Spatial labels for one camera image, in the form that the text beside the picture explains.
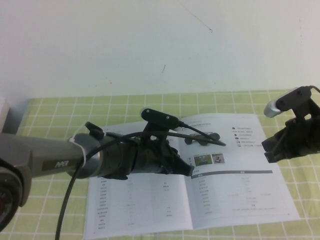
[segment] wire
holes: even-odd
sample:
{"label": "wire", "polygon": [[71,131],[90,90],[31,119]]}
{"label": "wire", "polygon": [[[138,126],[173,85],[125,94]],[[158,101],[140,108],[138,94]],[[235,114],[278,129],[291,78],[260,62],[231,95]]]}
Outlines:
{"label": "wire", "polygon": [[67,208],[69,196],[70,196],[71,190],[72,190],[72,188],[74,186],[74,183],[75,183],[75,181],[76,181],[76,179],[77,179],[77,177],[78,177],[78,175],[80,173],[80,169],[83,166],[83,162],[84,162],[84,160],[82,159],[82,161],[76,167],[76,169],[75,169],[75,171],[73,173],[73,176],[72,176],[72,178],[71,178],[71,180],[69,182],[69,186],[66,189],[66,192],[65,192],[65,195],[64,195],[64,199],[63,199],[63,202],[62,202],[62,205],[61,205],[61,210],[60,210],[57,226],[56,226],[55,238],[54,238],[55,240],[59,240],[60,239],[62,222],[64,220],[64,215],[65,215],[65,211],[66,211],[66,208]]}
{"label": "wire", "polygon": [[320,89],[317,88],[316,86],[310,86],[310,87],[313,88],[313,89],[315,89],[315,90],[317,90],[317,91],[320,93]]}
{"label": "wire", "polygon": [[212,140],[212,141],[214,141],[214,142],[218,141],[217,139],[214,139],[212,136],[204,133],[203,131],[200,131],[200,130],[192,127],[192,126],[189,126],[188,124],[185,124],[183,121],[181,121],[180,124],[181,124],[181,127],[185,127],[185,128],[190,129],[190,130],[192,130],[192,131],[195,131],[196,133],[201,134],[202,136],[204,136],[204,137],[206,137],[206,138],[208,138],[208,139],[210,139],[210,140]]}
{"label": "wire", "polygon": [[[92,150],[91,152],[89,152],[85,158],[87,159],[87,161],[90,160],[90,158],[92,158],[94,155],[96,155],[98,152],[102,151],[103,149],[116,144],[116,143],[120,143],[120,142],[126,142],[127,140],[133,138],[133,137],[151,137],[151,136],[156,136],[156,137],[162,137],[162,136],[172,136],[172,137],[177,137],[177,138],[184,138],[184,139],[192,139],[192,140],[196,140],[196,141],[202,141],[202,142],[206,142],[209,144],[215,144],[215,145],[219,145],[219,146],[225,146],[226,144],[219,141],[219,140],[208,140],[208,139],[202,139],[196,136],[190,136],[190,135],[185,135],[185,134],[180,134],[180,133],[175,133],[175,132],[165,132],[165,131],[138,131],[138,132],[134,132],[134,133],[130,133],[127,135],[123,135],[121,137],[118,137],[112,141],[109,141],[103,145],[101,145],[100,147],[96,148],[95,150]],[[55,240],[59,240],[60,239],[60,233],[61,233],[61,228],[62,228],[62,222],[64,220],[64,215],[65,215],[65,211],[67,208],[67,204],[68,204],[68,200],[69,200],[69,196],[71,193],[71,190],[74,186],[74,183],[76,181],[76,178],[78,177],[79,173],[80,173],[80,169],[82,168],[84,163],[84,159],[82,159],[82,161],[78,164],[78,166],[76,167],[76,170],[73,173],[73,176],[70,180],[69,186],[65,192],[64,195],[64,199],[61,205],[61,210],[60,210],[60,214],[59,214],[59,218],[58,218],[58,222],[57,222],[57,226],[56,226],[56,231],[55,231]]]}
{"label": "wire", "polygon": [[149,136],[156,136],[156,137],[162,137],[162,136],[172,136],[172,137],[177,137],[177,138],[183,138],[183,139],[192,139],[195,141],[202,141],[205,143],[209,143],[209,144],[215,144],[215,145],[219,145],[219,146],[225,146],[226,144],[223,143],[222,141],[213,139],[208,140],[208,139],[203,139],[200,137],[196,137],[196,136],[190,136],[190,135],[185,135],[185,134],[180,134],[180,133],[175,133],[175,132],[165,132],[165,131],[138,131],[138,132],[134,132],[134,133],[130,133],[124,136],[121,136],[119,138],[116,138],[115,140],[109,141],[103,145],[101,145],[100,147],[96,148],[95,150],[89,152],[87,154],[87,159],[90,159],[91,157],[93,157],[95,154],[97,154],[98,152],[100,152],[101,150],[109,147],[110,145],[119,143],[119,142],[124,142],[130,138],[133,137],[149,137]]}

